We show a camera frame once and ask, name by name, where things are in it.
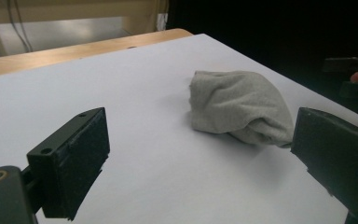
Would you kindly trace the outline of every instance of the cloth fold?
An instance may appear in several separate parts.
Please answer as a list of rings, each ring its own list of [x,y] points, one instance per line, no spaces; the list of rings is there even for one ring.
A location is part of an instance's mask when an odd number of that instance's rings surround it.
[[[242,142],[290,147],[294,125],[279,91],[247,71],[196,71],[190,84],[191,125]]]

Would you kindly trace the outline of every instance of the wooden table edge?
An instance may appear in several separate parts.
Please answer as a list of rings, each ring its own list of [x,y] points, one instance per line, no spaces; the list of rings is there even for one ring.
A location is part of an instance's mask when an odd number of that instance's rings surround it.
[[[68,62],[122,49],[156,44],[187,36],[192,36],[192,34],[184,29],[171,29],[58,49],[47,49],[0,57],[0,75],[52,65],[55,63]]]

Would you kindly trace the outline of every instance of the crumpled cloth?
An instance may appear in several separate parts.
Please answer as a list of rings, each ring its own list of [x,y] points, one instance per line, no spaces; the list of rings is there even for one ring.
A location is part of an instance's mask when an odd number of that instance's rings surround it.
[[[255,72],[196,71],[190,84],[191,125],[254,145],[290,147],[294,124],[279,91]]]

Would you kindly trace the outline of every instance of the white tabletop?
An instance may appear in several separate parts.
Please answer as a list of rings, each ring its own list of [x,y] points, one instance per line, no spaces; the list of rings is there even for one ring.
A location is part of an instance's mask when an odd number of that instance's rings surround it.
[[[196,70],[260,73],[281,92],[294,122],[305,106],[358,126],[350,110],[194,35],[0,76],[0,166],[25,168],[38,143],[103,106],[111,153],[74,224],[343,224],[345,206],[290,149],[191,129],[188,86]],[[68,223],[42,211],[37,217]]]

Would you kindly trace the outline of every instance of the folded fabric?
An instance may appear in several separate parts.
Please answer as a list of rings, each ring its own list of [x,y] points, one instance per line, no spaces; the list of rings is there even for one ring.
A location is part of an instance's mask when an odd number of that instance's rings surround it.
[[[197,71],[190,84],[191,125],[242,142],[290,147],[294,125],[279,91],[260,74]]]

